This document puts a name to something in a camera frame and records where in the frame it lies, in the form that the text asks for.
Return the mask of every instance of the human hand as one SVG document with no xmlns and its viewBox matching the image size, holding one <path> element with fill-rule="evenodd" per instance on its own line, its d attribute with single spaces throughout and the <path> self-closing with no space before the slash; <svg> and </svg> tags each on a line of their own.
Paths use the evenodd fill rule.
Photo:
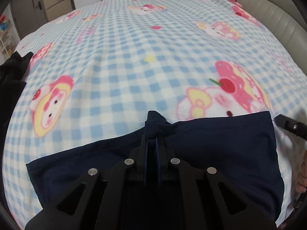
<svg viewBox="0 0 307 230">
<path fill-rule="evenodd" d="M 307 187 L 307 151 L 304 154 L 304 161 L 300 166 L 300 173 L 298 174 L 298 182 L 296 184 L 296 192 L 305 193 Z"/>
</svg>

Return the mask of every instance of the gray door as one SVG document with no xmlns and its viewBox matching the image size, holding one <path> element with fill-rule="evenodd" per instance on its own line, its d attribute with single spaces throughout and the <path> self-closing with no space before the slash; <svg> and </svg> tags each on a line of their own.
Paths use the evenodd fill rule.
<svg viewBox="0 0 307 230">
<path fill-rule="evenodd" d="M 20 39 L 47 23 L 40 0 L 12 0 L 11 11 Z"/>
</svg>

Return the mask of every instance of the black fabric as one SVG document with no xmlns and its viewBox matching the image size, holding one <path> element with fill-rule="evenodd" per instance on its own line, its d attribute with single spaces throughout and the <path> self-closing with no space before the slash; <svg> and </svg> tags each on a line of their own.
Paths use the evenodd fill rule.
<svg viewBox="0 0 307 230">
<path fill-rule="evenodd" d="M 28 53 L 21 57 L 18 52 L 14 52 L 11 58 L 0 66 L 0 167 L 2 167 L 2 156 L 4 142 L 11 116 L 18 102 L 18 99 L 26 86 L 26 82 L 21 81 L 25 75 L 33 53 Z M 2 169 L 0 168 L 0 202 L 9 212 L 5 200 Z"/>
<path fill-rule="evenodd" d="M 145 134 L 149 144 L 163 135 L 176 157 L 193 167 L 217 168 L 272 220 L 281 211 L 284 183 L 279 171 L 274 128 L 269 112 L 227 118 L 202 118 L 168 123 L 148 112 L 145 127 L 128 135 L 101 140 L 42 157 L 27 164 L 42 206 L 90 168 L 113 167 L 128 158 Z"/>
</svg>

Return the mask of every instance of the door handle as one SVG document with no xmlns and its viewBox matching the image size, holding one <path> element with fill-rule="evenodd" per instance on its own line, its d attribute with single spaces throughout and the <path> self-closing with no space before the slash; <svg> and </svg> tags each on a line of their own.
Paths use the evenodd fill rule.
<svg viewBox="0 0 307 230">
<path fill-rule="evenodd" d="M 38 2 L 38 7 L 39 7 L 39 9 L 40 10 L 42 10 L 43 8 L 41 7 L 41 3 L 40 3 L 40 1 Z"/>
</svg>

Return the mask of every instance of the gingham pattern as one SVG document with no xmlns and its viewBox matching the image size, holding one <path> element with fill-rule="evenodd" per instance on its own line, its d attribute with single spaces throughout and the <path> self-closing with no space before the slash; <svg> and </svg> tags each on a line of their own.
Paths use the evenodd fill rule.
<svg viewBox="0 0 307 230">
<path fill-rule="evenodd" d="M 165 6 L 159 12 L 135 15 L 127 6 Z M 307 77 L 279 41 L 266 29 L 234 14 L 225 0 L 107 0 L 81 9 L 71 19 L 50 22 L 25 37 L 21 55 L 53 42 L 38 60 L 10 121 L 3 155 L 3 181 L 9 208 L 21 228 L 42 208 L 26 164 L 43 156 L 101 139 L 130 133 L 143 126 L 148 110 L 178 121 L 176 104 L 188 87 L 211 86 L 218 77 L 214 63 L 241 65 L 262 86 L 274 115 L 305 118 Z M 82 20 L 102 13 L 89 22 Z M 223 21 L 241 34 L 239 41 L 211 38 L 197 22 Z M 97 27 L 81 44 L 85 25 Z M 151 26 L 161 26 L 153 30 Z M 288 65 L 281 65 L 275 55 Z M 69 75 L 74 87 L 55 127 L 44 137 L 33 132 L 30 102 L 42 85 Z M 305 150 L 304 141 L 276 129 L 280 170 L 285 181 L 285 219 Z"/>
</svg>

